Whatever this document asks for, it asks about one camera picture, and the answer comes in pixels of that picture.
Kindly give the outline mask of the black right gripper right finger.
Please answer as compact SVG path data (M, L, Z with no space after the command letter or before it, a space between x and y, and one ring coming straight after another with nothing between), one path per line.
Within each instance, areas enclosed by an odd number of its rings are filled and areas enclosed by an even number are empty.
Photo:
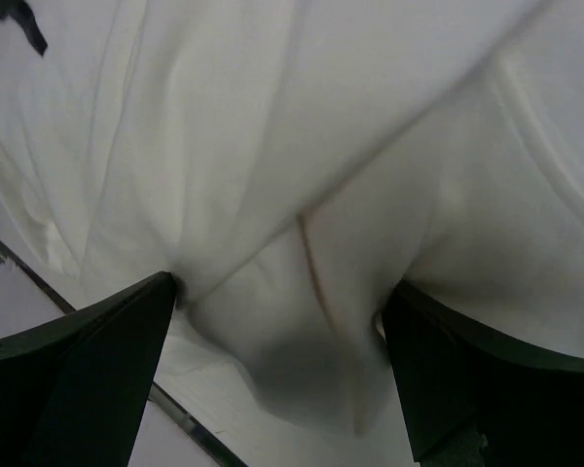
M381 318L415 461L474 426L487 466L584 466L584 359L510 337L407 282Z

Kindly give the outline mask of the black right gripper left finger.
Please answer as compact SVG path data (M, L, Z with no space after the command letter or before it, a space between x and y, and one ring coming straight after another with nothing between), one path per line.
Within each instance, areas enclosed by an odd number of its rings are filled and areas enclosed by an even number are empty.
M0 339L0 466L126 466L173 313L157 272Z

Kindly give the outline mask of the white printed t shirt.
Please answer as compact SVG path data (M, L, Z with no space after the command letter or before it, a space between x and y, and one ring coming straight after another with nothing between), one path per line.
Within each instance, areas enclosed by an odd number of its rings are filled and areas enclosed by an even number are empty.
M584 1L34 1L0 213L77 303L184 291L158 382L248 466L410 466L377 325L584 369Z

